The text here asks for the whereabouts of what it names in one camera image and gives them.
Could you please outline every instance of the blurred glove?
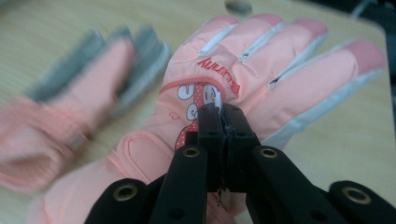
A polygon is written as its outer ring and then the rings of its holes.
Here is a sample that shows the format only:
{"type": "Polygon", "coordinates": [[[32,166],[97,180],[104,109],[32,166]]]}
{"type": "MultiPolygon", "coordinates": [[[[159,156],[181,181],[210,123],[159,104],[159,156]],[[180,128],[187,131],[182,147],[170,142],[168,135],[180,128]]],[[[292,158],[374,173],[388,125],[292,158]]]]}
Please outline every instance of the blurred glove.
{"type": "MultiPolygon", "coordinates": [[[[240,107],[263,144],[283,147],[290,137],[336,106],[385,64],[367,41],[355,41],[305,63],[327,33],[302,19],[276,15],[204,24],[168,64],[155,112],[140,131],[126,134],[102,160],[60,179],[32,204],[28,223],[82,223],[114,181],[149,183],[166,173],[185,133],[197,131],[197,108],[214,102],[240,107]]],[[[244,195],[208,194],[207,223],[234,223],[244,195]]]]}
{"type": "Polygon", "coordinates": [[[22,192],[46,187],[89,134],[126,112],[163,74],[170,54],[151,27],[134,40],[126,28],[107,43],[89,34],[0,111],[0,185],[22,192]]]}

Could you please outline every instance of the clamp jaw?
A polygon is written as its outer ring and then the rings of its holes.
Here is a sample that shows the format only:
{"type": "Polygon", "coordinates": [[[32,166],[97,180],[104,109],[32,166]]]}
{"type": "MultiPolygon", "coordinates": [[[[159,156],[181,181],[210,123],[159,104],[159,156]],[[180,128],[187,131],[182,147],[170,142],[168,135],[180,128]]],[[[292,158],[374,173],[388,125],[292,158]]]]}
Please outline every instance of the clamp jaw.
{"type": "Polygon", "coordinates": [[[279,149],[261,146],[242,110],[199,108],[199,131],[188,133],[168,173],[149,185],[110,185],[85,223],[205,223],[206,194],[245,192],[254,223],[394,223],[396,209],[351,181],[312,185],[279,149]]]}

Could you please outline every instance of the glove cuff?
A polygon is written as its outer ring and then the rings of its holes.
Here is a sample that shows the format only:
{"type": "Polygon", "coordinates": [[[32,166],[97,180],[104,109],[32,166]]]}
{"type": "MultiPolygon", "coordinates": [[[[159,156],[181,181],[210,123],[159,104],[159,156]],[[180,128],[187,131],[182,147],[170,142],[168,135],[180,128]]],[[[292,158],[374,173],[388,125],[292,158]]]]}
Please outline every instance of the glove cuff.
{"type": "Polygon", "coordinates": [[[72,150],[88,141],[86,134],[89,129],[78,122],[77,110],[64,111],[19,97],[3,112],[2,117],[26,123],[72,150]]]}

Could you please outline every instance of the metal rivet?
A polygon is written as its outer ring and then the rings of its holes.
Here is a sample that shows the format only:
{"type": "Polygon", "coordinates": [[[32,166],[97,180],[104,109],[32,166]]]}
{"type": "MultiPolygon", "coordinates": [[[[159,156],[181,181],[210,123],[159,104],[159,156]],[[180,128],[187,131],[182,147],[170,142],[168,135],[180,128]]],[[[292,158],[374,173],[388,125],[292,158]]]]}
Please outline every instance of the metal rivet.
{"type": "Polygon", "coordinates": [[[266,158],[275,158],[277,157],[277,152],[271,148],[263,148],[260,150],[260,154],[266,158]]]}
{"type": "Polygon", "coordinates": [[[354,203],[369,204],[372,201],[370,196],[360,189],[353,187],[343,187],[342,192],[350,201],[354,203]]]}
{"type": "Polygon", "coordinates": [[[124,184],[116,188],[113,198],[119,202],[132,199],[137,194],[137,186],[135,184],[124,184]]]}
{"type": "Polygon", "coordinates": [[[183,150],[183,155],[185,157],[196,157],[199,155],[199,150],[194,147],[189,147],[183,150]]]}

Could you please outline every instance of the wooden table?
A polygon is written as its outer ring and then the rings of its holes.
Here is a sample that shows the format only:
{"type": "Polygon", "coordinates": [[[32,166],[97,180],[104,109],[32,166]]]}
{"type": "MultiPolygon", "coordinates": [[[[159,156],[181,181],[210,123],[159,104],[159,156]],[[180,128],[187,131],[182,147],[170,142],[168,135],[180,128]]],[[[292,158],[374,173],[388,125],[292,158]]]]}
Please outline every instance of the wooden table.
{"type": "MultiPolygon", "coordinates": [[[[253,13],[275,13],[285,21],[311,17],[330,30],[319,52],[351,38],[366,38],[386,51],[383,31],[368,21],[352,21],[329,9],[287,0],[252,1],[253,13]]],[[[208,19],[227,14],[224,1],[14,0],[0,6],[0,106],[26,90],[91,29],[104,36],[121,24],[135,32],[151,24],[173,50],[208,19]]],[[[121,119],[97,133],[71,169],[103,157],[127,132],[152,113],[159,80],[121,119]]],[[[313,182],[328,189],[337,180],[353,180],[396,205],[396,147],[389,72],[298,133],[286,153],[313,182]]],[[[21,195],[0,188],[0,223],[23,223],[27,205],[40,194],[21,195]]],[[[238,218],[249,223],[247,213],[238,218]]]]}

